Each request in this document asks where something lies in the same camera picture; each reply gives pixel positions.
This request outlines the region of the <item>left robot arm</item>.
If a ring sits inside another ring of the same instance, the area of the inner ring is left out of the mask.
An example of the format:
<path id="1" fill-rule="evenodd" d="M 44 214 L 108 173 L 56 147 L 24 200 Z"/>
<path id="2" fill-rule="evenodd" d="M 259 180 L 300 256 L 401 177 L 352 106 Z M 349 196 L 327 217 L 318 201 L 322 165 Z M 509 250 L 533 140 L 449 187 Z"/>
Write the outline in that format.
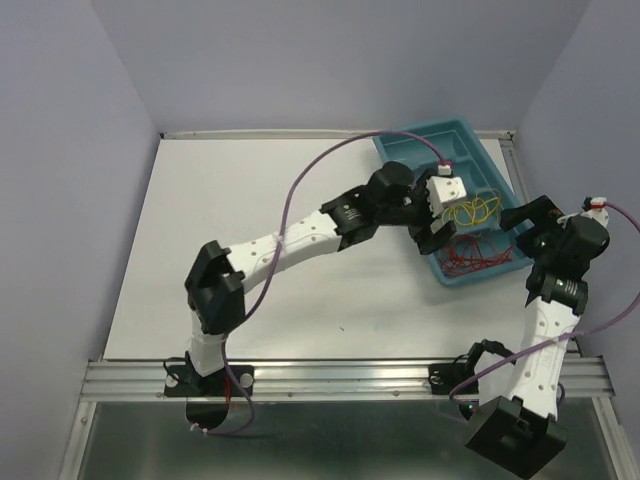
<path id="1" fill-rule="evenodd" d="M 297 222 L 284 222 L 274 233 L 230 247 L 206 243 L 184 283 L 192 312 L 188 382 L 202 394 L 221 386 L 223 345 L 254 314 L 245 296 L 255 287 L 268 288 L 288 267 L 365 242 L 381 226 L 407 228 L 420 253 L 433 254 L 456 232 L 453 221 L 443 220 L 443 212 L 466 197 L 463 180 L 449 165 L 415 176 L 405 165 L 388 162 L 366 184 Z"/>

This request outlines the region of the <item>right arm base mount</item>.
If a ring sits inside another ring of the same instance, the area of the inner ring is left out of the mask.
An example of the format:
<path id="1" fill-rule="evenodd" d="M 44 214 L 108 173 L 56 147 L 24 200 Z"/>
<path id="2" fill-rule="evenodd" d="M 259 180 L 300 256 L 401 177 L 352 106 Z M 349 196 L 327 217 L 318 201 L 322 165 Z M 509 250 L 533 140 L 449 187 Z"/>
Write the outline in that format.
<path id="1" fill-rule="evenodd" d="M 428 367 L 427 382 L 434 395 L 449 395 L 454 387 L 475 374 L 475 367 L 484 353 L 501 355 L 505 346 L 498 341 L 481 340 L 475 342 L 467 353 L 454 360 L 432 363 Z"/>

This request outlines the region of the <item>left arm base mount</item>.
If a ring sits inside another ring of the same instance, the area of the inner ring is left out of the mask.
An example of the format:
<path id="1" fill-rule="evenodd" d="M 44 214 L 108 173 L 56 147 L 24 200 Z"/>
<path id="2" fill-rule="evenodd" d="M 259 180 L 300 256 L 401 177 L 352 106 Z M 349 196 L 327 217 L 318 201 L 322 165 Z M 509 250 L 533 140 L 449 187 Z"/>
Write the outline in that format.
<path id="1" fill-rule="evenodd" d="M 242 397 L 225 368 L 208 376 L 199 375 L 188 356 L 170 357 L 162 362 L 165 372 L 164 395 L 169 398 Z"/>

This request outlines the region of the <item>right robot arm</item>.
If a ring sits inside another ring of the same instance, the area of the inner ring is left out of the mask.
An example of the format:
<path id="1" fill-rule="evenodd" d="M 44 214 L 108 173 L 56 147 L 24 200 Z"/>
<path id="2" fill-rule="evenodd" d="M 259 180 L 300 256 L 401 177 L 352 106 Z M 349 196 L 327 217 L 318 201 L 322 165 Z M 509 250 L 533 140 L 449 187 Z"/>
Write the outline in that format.
<path id="1" fill-rule="evenodd" d="M 581 211 L 563 213 L 547 196 L 502 211 L 503 231 L 528 222 L 517 248 L 532 259 L 526 279 L 524 336 L 518 352 L 495 363 L 475 356 L 460 366 L 461 383 L 482 390 L 504 366 L 512 368 L 506 385 L 471 410 L 464 445 L 520 479 L 530 479 L 567 443 L 558 423 L 560 373 L 567 343 L 588 302 L 583 277 L 592 260 L 608 247 L 609 214 L 603 197 L 588 197 Z"/>

